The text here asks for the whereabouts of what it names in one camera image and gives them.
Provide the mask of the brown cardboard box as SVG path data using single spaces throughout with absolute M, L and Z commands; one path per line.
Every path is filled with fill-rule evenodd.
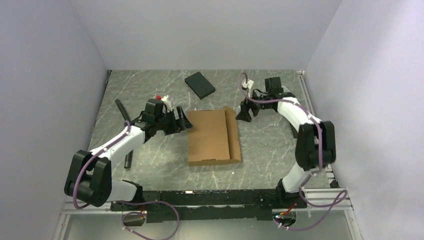
M 189 166 L 242 162 L 236 114 L 232 108 L 191 110 L 187 117 L 193 125 L 187 132 Z

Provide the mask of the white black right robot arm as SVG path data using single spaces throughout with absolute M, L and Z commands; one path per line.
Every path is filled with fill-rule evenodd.
M 323 121 L 306 109 L 296 96 L 282 86 L 280 77 L 264 80 L 265 90 L 253 88 L 254 81 L 243 72 L 239 75 L 239 89 L 244 95 L 239 121 L 251 122 L 261 110 L 274 110 L 288 120 L 295 132 L 295 164 L 282 178 L 282 190 L 275 194 L 276 203 L 287 208 L 295 201 L 295 194 L 308 182 L 336 160 L 335 126 Z

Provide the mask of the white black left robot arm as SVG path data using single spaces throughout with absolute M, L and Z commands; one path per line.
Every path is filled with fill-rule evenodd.
M 173 135 L 193 128 L 183 109 L 172 108 L 168 96 L 150 98 L 134 119 L 124 118 L 124 129 L 103 145 L 79 150 L 71 160 L 64 193 L 80 210 L 101 207 L 106 202 L 125 204 L 131 210 L 144 203 L 143 187 L 128 180 L 113 180 L 112 171 L 120 160 L 162 131 Z

